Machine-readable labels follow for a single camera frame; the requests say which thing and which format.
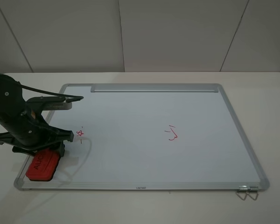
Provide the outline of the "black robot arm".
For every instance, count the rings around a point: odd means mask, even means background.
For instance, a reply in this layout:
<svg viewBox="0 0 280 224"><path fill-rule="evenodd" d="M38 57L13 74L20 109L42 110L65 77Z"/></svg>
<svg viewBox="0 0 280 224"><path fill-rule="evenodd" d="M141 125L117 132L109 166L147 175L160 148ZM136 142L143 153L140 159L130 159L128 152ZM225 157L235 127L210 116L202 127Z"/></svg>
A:
<svg viewBox="0 0 280 224"><path fill-rule="evenodd" d="M0 125L6 129L0 133L0 145L8 144L14 153L35 156L49 149L64 156L64 141L72 142L72 131L50 126L42 116L44 110L65 110L71 106L69 95L46 92L45 97L25 101L25 86L12 77L0 74Z"/></svg>

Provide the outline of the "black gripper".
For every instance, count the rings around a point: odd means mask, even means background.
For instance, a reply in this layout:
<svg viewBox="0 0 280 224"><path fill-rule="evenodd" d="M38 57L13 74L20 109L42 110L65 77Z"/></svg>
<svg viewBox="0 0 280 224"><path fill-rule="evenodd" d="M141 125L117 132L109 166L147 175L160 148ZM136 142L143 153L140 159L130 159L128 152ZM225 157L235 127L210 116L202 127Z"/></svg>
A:
<svg viewBox="0 0 280 224"><path fill-rule="evenodd" d="M13 105L0 104L0 125L6 129L0 133L0 145L13 146L13 153L35 156L28 149L49 149L52 157L61 158L65 153L64 141L72 142L70 130L50 126L42 112L35 112L27 102Z"/></svg>

